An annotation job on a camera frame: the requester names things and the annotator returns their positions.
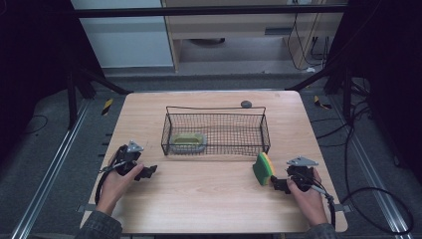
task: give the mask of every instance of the sponge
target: sponge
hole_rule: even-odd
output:
[[[270,182],[270,177],[275,174],[273,164],[264,152],[258,154],[257,161],[252,168],[261,185],[267,185]]]

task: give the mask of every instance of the wooden table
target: wooden table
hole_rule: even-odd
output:
[[[113,217],[124,233],[277,233],[304,232],[309,226],[292,195],[261,186],[252,170],[255,156],[167,155],[161,134],[167,106],[236,108],[248,100],[266,107],[276,176],[286,178],[286,162],[299,155],[319,163],[322,184],[338,202],[317,140],[297,92],[178,92],[128,95],[103,166],[133,139],[144,147],[138,161],[158,165],[149,179],[134,181]],[[94,203],[95,189],[90,203]],[[90,212],[86,212],[83,222]],[[336,213],[336,230],[347,228]]]

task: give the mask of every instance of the gray carpet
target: gray carpet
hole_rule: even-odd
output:
[[[248,75],[226,76],[224,78],[211,76],[193,76],[175,78],[145,78],[145,79],[111,79],[118,85],[137,92],[145,91],[180,91],[180,90],[246,90],[246,89],[282,89],[297,83],[295,79],[281,78],[281,75]],[[79,205],[88,202],[94,186],[98,169],[106,152],[108,133],[113,131],[124,96],[119,96],[109,90],[96,86],[98,94],[90,101],[82,128],[76,137],[71,150],[64,162],[59,176],[35,222],[32,233],[60,233],[74,235],[79,228],[83,213],[77,212]],[[314,94],[320,93],[318,86],[302,93],[303,101],[312,122],[316,135],[325,134],[341,125],[335,110],[326,110],[314,104]],[[319,94],[323,103],[332,104],[329,98]],[[107,99],[113,98],[113,104],[107,116],[101,116]],[[34,193],[68,126],[67,94],[59,92],[39,102],[28,131],[36,132],[22,135],[21,143],[10,155],[13,163],[2,168],[0,184],[0,234],[13,231],[30,203]],[[395,167],[392,153],[375,123],[367,115],[356,122],[356,135],[365,146],[366,153],[375,165],[377,172],[388,190],[405,200],[415,217],[414,238],[422,238],[422,214],[418,208],[422,201],[420,184],[406,168]],[[346,195],[344,184],[344,146],[327,146],[343,143],[346,131],[322,138],[318,141],[321,151],[331,174],[335,189],[340,198]],[[349,151],[348,172],[350,188],[355,189],[369,185],[361,170],[354,152]],[[364,192],[355,199],[359,208],[368,216],[383,226],[388,226],[382,211],[372,192]],[[393,238],[369,225],[356,211],[346,214],[348,230],[342,233],[344,238]],[[301,238],[301,234],[289,234],[288,238]]]

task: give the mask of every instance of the hand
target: hand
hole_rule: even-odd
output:
[[[320,182],[319,174],[315,168],[314,177]],[[311,188],[306,192],[302,192],[291,179],[288,179],[288,187],[311,227],[328,222],[319,192]]]
[[[111,216],[118,200],[127,191],[134,178],[142,171],[143,164],[135,166],[125,176],[119,175],[115,170],[111,171],[102,188],[102,195],[96,210]]]

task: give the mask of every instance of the black wire basket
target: black wire basket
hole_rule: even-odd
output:
[[[266,108],[167,107],[161,146],[168,154],[242,154],[270,150]]]

